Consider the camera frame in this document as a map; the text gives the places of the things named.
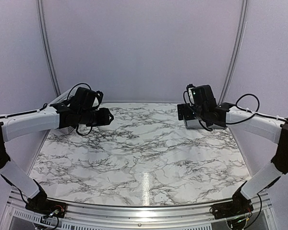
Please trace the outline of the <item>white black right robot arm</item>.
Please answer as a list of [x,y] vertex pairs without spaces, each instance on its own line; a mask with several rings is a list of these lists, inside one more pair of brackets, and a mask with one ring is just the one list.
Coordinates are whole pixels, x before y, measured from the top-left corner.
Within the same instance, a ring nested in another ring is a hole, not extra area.
[[198,120],[207,126],[228,127],[241,150],[252,178],[242,185],[238,197],[228,204],[237,215],[247,201],[288,173],[288,117],[267,115],[223,103],[214,108],[179,104],[178,119]]

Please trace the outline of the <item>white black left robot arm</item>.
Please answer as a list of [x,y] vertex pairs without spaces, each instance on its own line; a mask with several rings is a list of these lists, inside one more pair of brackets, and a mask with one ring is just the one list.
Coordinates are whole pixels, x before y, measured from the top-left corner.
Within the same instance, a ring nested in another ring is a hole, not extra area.
[[67,127],[107,126],[114,116],[107,108],[70,108],[63,103],[12,115],[0,115],[0,175],[20,189],[40,213],[51,209],[51,202],[42,196],[39,184],[30,178],[8,155],[5,143],[27,134]]

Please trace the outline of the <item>grey long sleeve shirt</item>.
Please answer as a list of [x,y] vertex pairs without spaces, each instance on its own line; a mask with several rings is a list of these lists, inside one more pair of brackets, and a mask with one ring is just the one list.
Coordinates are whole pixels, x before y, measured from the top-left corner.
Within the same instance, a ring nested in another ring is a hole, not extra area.
[[[203,129],[203,127],[200,125],[199,120],[194,119],[194,120],[184,120],[185,127],[187,129]],[[212,125],[210,127],[207,127],[204,122],[202,122],[203,126],[208,128],[208,129],[225,129],[224,127],[217,126],[217,125]]]

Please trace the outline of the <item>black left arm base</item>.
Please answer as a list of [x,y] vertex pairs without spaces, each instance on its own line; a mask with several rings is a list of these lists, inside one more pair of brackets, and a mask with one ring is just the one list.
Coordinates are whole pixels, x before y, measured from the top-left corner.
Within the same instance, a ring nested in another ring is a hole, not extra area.
[[27,210],[48,215],[55,210],[58,210],[58,214],[55,214],[59,218],[65,217],[67,204],[55,200],[49,200],[46,194],[39,193],[33,198],[28,198],[25,208]]

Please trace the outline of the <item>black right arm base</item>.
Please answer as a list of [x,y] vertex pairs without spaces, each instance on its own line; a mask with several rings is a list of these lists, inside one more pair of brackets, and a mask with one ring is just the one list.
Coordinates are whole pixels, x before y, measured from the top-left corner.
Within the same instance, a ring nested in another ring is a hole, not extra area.
[[209,212],[215,219],[230,218],[253,212],[254,208],[250,199],[245,198],[240,189],[233,196],[232,201],[213,204]]

